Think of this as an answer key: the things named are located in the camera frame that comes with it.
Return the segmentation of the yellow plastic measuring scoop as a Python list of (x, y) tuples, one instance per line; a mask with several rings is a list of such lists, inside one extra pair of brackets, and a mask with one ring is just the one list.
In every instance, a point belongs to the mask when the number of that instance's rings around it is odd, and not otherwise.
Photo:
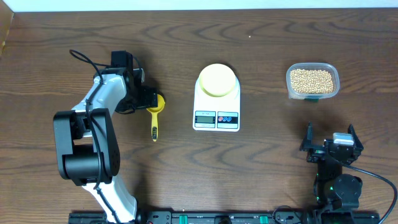
[(160, 94), (157, 94), (157, 106), (147, 109), (147, 111), (151, 114), (151, 137), (154, 142), (156, 142), (159, 137), (158, 114), (162, 112), (164, 108), (165, 108), (164, 97)]

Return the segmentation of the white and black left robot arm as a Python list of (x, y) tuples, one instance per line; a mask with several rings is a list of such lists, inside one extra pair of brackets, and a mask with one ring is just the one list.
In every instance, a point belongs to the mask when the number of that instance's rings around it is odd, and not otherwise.
[(107, 223), (144, 223), (144, 213), (119, 174), (121, 156), (112, 115), (157, 107), (157, 89), (143, 84), (142, 66), (125, 50), (113, 51), (108, 65), (94, 63), (77, 50), (69, 53), (96, 72), (84, 99), (53, 117), (60, 176), (92, 194)]

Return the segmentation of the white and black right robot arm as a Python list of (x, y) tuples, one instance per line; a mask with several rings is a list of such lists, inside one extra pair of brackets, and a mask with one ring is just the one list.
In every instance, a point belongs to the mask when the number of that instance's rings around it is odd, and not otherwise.
[(359, 207), (363, 181), (343, 173), (343, 166), (358, 159), (364, 147), (349, 125), (347, 133), (334, 133), (322, 145), (313, 143), (313, 125), (308, 123), (299, 150), (307, 152), (307, 162), (317, 165), (313, 194), (317, 205), (303, 214), (302, 223), (354, 223), (353, 209)]

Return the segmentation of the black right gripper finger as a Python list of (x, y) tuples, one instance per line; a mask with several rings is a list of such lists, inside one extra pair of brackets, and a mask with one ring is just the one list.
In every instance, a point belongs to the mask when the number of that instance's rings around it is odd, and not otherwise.
[(307, 131), (302, 140), (299, 150), (300, 151), (309, 151), (310, 149), (312, 149), (313, 148), (312, 140), (313, 140), (313, 126), (312, 126), (312, 123), (309, 122), (308, 126), (307, 126)]
[(363, 147), (361, 141), (359, 140), (359, 138), (354, 130), (354, 126), (352, 124), (350, 124), (348, 127), (348, 134), (352, 135), (353, 141), (354, 141), (354, 146), (355, 146), (356, 150), (359, 152), (362, 152), (364, 147)]

